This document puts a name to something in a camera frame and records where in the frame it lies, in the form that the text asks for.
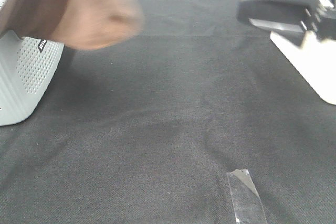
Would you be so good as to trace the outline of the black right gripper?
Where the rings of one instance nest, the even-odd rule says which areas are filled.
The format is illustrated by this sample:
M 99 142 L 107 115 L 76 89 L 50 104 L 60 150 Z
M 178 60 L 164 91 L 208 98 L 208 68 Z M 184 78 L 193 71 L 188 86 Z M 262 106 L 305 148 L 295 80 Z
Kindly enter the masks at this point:
M 318 42 L 335 41 L 335 0 L 239 0 L 237 20 L 301 47 L 305 30 Z M 298 24 L 303 20 L 303 27 Z

